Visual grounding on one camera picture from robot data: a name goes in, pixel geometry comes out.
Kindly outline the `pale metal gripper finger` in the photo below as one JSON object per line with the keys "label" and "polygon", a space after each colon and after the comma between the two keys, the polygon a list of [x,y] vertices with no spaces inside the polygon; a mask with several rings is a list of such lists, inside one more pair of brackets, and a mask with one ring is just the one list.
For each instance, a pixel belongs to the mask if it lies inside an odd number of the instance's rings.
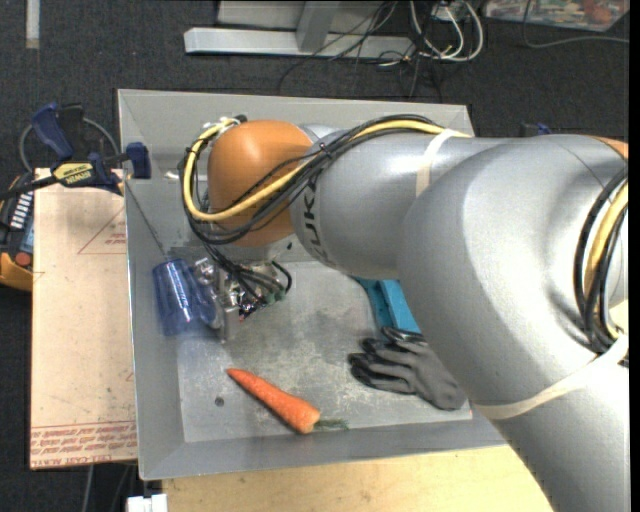
{"label": "pale metal gripper finger", "polygon": [[230,342],[237,335],[240,326],[240,310],[239,306],[226,302],[222,306],[222,327],[220,331],[220,339],[222,343]]}
{"label": "pale metal gripper finger", "polygon": [[207,295],[207,325],[213,330],[219,330],[224,326],[224,308],[221,306],[217,295]]}

